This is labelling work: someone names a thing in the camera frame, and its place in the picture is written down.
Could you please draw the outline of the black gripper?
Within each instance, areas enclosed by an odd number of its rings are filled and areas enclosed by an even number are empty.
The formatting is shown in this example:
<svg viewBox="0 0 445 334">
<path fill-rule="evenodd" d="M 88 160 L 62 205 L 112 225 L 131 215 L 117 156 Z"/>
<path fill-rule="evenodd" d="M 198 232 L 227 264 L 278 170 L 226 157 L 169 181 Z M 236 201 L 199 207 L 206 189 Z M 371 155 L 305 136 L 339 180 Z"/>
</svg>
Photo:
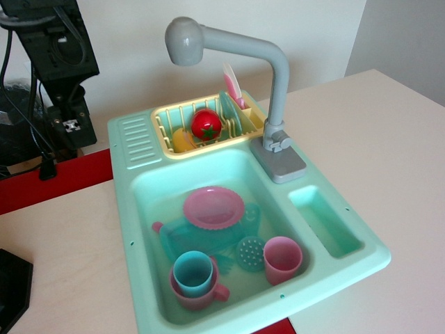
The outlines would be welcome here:
<svg viewBox="0 0 445 334">
<path fill-rule="evenodd" d="M 89 110 L 81 100 L 85 94 L 81 84 L 98 75 L 99 68 L 83 20 L 53 17 L 50 22 L 15 26 L 13 30 L 53 104 L 71 102 L 47 109 L 58 139 L 69 150 L 95 144 Z"/>
</svg>

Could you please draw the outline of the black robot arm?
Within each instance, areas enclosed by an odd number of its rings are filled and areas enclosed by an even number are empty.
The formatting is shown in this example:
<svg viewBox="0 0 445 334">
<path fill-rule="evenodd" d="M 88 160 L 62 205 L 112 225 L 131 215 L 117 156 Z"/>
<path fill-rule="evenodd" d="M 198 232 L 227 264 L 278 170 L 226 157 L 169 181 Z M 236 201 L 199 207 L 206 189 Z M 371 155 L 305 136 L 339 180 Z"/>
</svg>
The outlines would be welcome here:
<svg viewBox="0 0 445 334">
<path fill-rule="evenodd" d="M 2 1 L 1 27 L 16 32 L 52 105 L 49 122 L 65 148 L 97 137 L 82 82 L 99 74 L 76 1 Z"/>
</svg>

